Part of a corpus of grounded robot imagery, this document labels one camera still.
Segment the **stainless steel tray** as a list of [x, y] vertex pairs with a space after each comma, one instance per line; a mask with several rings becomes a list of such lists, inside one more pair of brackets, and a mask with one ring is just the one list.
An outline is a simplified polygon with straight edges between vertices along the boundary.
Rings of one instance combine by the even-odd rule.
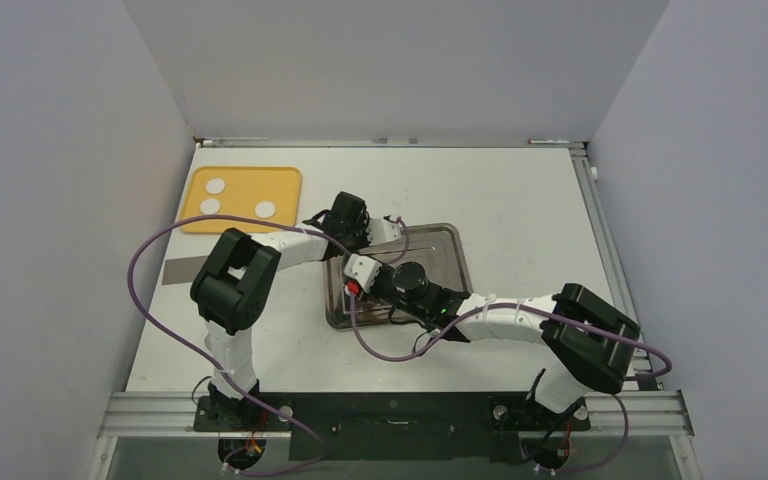
[[[470, 291], [468, 266], [463, 252], [459, 232], [447, 223], [411, 226], [407, 229], [408, 239], [369, 247], [364, 255], [387, 260], [394, 267], [405, 262], [416, 262], [423, 266], [428, 279], [443, 287]], [[324, 265], [326, 287], [325, 319], [334, 329], [349, 329], [349, 297], [342, 290], [343, 260], [333, 258]], [[357, 323], [360, 327], [382, 325], [404, 325], [415, 319], [402, 312], [391, 312], [382, 303], [360, 302], [357, 306]]]

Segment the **white dough disc upper left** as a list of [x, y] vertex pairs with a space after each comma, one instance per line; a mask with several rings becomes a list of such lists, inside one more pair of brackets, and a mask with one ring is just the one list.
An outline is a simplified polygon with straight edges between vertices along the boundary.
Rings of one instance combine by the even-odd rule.
[[205, 184], [205, 190], [210, 195], [221, 194], [226, 187], [226, 183], [222, 178], [213, 178], [207, 181]]

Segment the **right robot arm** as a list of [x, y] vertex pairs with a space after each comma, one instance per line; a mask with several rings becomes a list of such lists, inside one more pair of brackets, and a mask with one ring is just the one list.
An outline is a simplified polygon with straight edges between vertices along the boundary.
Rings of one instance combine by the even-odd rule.
[[589, 392], [619, 393], [640, 337], [635, 320], [576, 283], [548, 296], [500, 298], [436, 284], [416, 262], [392, 267], [360, 255], [350, 257], [342, 275], [352, 306], [382, 303], [445, 341], [547, 347], [555, 359], [524, 403], [527, 419], [539, 428], [553, 426]]

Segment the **white dough disc right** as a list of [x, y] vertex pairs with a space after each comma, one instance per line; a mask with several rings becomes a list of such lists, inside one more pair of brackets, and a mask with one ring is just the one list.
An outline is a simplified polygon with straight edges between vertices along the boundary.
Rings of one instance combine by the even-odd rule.
[[260, 219], [270, 219], [277, 213], [277, 207], [273, 202], [261, 201], [256, 204], [254, 213]]

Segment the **white dough disc lower left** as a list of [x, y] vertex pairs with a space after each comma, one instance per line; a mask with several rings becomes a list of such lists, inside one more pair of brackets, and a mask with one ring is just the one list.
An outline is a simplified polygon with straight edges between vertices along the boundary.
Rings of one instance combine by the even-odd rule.
[[220, 212], [221, 203], [216, 198], [207, 198], [200, 203], [199, 209], [203, 215], [215, 215]]

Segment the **yellow plastic tray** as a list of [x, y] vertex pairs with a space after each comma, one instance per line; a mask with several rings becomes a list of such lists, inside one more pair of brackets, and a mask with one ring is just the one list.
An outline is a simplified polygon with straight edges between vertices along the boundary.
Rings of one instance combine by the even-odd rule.
[[[226, 187], [219, 195], [210, 195], [205, 184], [213, 178], [222, 178]], [[216, 198], [221, 203], [217, 215], [233, 215], [271, 223], [293, 226], [296, 224], [302, 174], [294, 167], [279, 166], [205, 166], [190, 175], [188, 187], [182, 197], [180, 220], [203, 215], [200, 203]], [[254, 213], [257, 203], [273, 202], [277, 213], [270, 219], [260, 219]]]

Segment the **white dough disc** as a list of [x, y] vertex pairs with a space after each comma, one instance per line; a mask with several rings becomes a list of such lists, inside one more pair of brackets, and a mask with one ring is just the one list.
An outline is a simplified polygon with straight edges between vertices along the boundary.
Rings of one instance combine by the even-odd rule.
[[216, 198], [207, 198], [200, 203], [199, 209], [203, 215], [215, 215], [220, 212], [221, 203]]
[[277, 207], [273, 202], [261, 201], [256, 204], [254, 213], [260, 219], [270, 219], [277, 213]]
[[205, 190], [210, 195], [221, 194], [226, 187], [226, 183], [222, 178], [213, 178], [207, 181], [205, 184]]

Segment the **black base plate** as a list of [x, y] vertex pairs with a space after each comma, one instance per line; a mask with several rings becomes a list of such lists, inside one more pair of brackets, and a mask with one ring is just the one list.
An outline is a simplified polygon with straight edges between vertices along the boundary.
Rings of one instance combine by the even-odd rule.
[[236, 410], [198, 400], [193, 429], [241, 435], [262, 449], [283, 444], [291, 461], [323, 454], [332, 461], [486, 458], [517, 464], [523, 438], [591, 428], [587, 414], [552, 414], [526, 392], [262, 393], [260, 399], [310, 428], [245, 403]]

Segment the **aluminium frame rail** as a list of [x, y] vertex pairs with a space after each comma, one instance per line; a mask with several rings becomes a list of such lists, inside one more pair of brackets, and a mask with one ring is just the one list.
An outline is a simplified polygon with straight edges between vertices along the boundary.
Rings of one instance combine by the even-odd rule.
[[586, 147], [586, 142], [574, 142], [568, 150], [606, 274], [611, 298], [615, 307], [632, 320], [637, 320], [638, 315], [625, 272], [599, 197], [598, 171], [590, 162]]

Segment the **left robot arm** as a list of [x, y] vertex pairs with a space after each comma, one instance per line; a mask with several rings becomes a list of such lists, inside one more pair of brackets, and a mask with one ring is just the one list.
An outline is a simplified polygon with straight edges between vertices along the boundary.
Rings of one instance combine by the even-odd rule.
[[262, 315], [276, 275], [291, 267], [324, 262], [371, 245], [366, 202], [337, 194], [332, 206], [299, 226], [248, 234], [226, 229], [190, 289], [208, 328], [205, 345], [217, 362], [208, 386], [219, 417], [244, 430], [261, 417], [253, 398], [259, 380], [253, 365], [252, 327]]

